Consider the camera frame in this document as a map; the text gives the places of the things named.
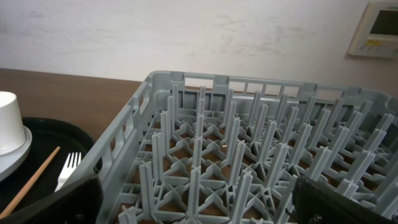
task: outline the digital display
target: digital display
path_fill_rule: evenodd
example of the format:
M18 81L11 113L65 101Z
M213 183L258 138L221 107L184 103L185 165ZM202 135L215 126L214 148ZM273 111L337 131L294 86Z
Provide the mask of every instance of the digital display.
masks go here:
M371 34L398 35L398 11L381 10Z

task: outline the black object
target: black object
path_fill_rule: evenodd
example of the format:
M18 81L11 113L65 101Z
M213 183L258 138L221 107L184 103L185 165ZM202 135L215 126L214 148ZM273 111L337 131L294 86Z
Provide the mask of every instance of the black object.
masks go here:
M102 201L100 180L91 174L10 214L0 224L95 223Z
M293 189L295 219L307 223L394 223L305 176Z
M85 155L94 144L94 140L87 133L70 123L47 118L23 118L22 122L32 132L32 144L21 166L0 181L0 212L7 207L57 146L60 146L61 150L14 212L52 194L68 153L81 152Z

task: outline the white cup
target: white cup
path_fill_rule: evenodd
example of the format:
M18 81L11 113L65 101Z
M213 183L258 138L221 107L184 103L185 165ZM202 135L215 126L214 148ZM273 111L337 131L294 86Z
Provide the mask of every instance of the white cup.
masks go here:
M24 143L24 125L17 96L0 91L0 156L15 151Z

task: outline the black tray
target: black tray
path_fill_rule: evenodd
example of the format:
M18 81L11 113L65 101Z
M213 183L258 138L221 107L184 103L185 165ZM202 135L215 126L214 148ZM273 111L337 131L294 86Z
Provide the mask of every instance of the black tray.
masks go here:
M68 153L81 152L85 155L94 144L90 135L70 123L47 118L23 118L22 122L32 132L32 144L21 166L0 182L0 212L7 207L57 146L60 146L61 150L14 212L52 194L58 184L58 176Z

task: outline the white wall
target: white wall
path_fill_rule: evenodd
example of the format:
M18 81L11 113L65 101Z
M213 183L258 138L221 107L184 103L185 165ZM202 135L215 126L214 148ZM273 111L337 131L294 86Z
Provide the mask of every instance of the white wall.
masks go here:
M359 85L398 96L398 61L346 58L367 0L3 0L0 67L143 80L180 70Z

